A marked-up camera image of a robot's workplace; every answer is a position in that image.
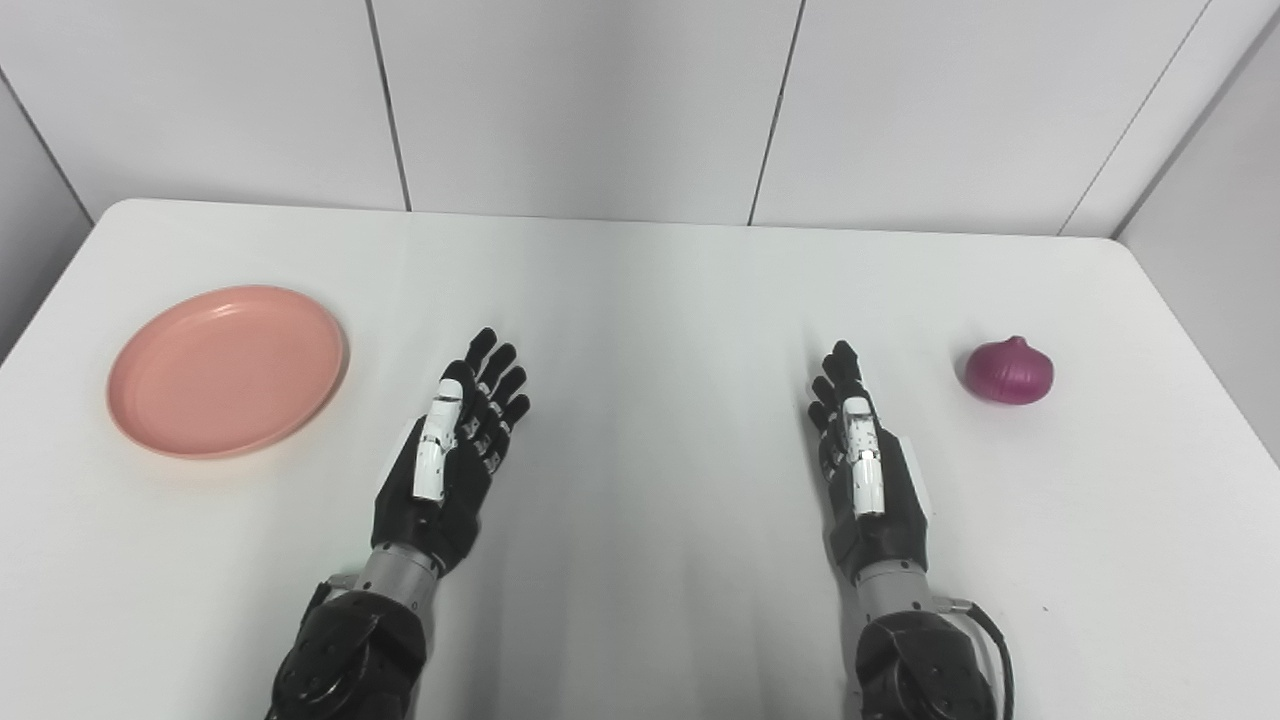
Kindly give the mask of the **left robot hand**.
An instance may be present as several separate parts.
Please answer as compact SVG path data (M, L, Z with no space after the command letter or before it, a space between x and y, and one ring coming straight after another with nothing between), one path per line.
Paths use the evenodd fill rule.
M401 547L442 578L463 561L513 430L531 407L517 350L490 327L443 372L376 496L371 544Z

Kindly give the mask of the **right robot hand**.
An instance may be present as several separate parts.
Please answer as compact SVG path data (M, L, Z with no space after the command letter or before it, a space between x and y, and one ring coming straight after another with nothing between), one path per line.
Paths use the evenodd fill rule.
M901 441L881 421L847 341L823 357L812 392L806 414L818 433L835 565L847 578L877 562L925 570L928 521Z

